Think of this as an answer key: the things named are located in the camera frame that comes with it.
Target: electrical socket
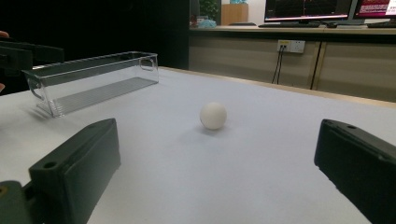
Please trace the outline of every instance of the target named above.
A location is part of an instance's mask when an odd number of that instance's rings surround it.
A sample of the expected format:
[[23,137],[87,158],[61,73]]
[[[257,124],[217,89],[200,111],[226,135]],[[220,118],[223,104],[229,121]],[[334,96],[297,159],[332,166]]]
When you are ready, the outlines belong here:
[[283,49],[283,52],[290,52],[290,40],[278,40],[277,41],[277,51],[280,51],[280,46],[285,46],[286,48]]
[[280,51],[280,47],[285,46],[283,52],[292,53],[304,53],[305,41],[303,40],[278,40],[277,51]]
[[305,41],[303,40],[291,40],[290,41],[290,52],[292,53],[304,53]]

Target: computer screen display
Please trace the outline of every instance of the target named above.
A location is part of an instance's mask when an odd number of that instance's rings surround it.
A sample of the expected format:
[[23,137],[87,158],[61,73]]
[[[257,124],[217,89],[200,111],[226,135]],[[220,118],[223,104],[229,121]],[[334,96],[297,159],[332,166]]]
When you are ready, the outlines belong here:
[[345,20],[351,3],[352,0],[267,0],[264,22]]
[[359,0],[354,18],[395,19],[396,0]]

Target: clear plastic container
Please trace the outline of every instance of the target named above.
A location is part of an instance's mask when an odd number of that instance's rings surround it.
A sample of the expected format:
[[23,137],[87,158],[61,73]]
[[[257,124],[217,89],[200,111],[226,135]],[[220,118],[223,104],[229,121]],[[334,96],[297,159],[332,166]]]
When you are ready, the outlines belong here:
[[157,54],[131,51],[24,70],[37,106],[54,118],[159,82]]

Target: ping pong ball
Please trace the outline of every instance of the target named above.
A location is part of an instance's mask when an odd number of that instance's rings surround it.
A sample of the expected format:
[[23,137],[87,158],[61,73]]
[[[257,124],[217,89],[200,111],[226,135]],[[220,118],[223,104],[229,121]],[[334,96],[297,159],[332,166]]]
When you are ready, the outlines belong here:
[[224,105],[212,102],[202,107],[200,119],[204,127],[210,130],[216,130],[224,125],[227,119],[227,111]]

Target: person's hand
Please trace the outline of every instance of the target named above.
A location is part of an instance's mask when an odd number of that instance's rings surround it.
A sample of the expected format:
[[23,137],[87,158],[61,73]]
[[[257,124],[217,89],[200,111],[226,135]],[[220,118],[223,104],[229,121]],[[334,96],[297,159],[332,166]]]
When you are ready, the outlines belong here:
[[9,34],[4,31],[0,31],[0,36],[9,38]]

